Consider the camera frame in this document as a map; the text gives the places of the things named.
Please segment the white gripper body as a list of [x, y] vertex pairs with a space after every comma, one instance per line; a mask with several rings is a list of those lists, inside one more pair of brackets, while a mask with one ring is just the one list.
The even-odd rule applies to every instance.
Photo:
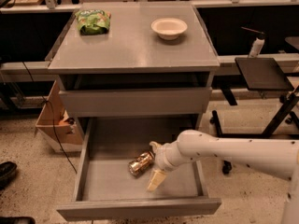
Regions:
[[177, 141], [163, 144], [154, 154], [156, 166], [164, 172], [172, 172], [185, 163]]

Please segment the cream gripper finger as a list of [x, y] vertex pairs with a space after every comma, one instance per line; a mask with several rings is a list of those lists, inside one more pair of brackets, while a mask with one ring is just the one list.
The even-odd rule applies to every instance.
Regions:
[[150, 175], [147, 191], [155, 191], [165, 180], [166, 172], [153, 169]]
[[155, 142], [155, 141], [150, 141], [149, 145], [151, 146], [151, 149], [154, 153], [158, 151], [158, 149], [162, 146], [161, 144]]

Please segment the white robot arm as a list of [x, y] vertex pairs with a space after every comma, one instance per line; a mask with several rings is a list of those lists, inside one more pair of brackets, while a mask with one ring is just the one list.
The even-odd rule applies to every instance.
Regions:
[[290, 182], [281, 224], [299, 223], [299, 142], [284, 139], [219, 138], [187, 130], [176, 141], [150, 142], [155, 154], [148, 190], [156, 190], [166, 175], [180, 165], [203, 157], [247, 165], [256, 171]]

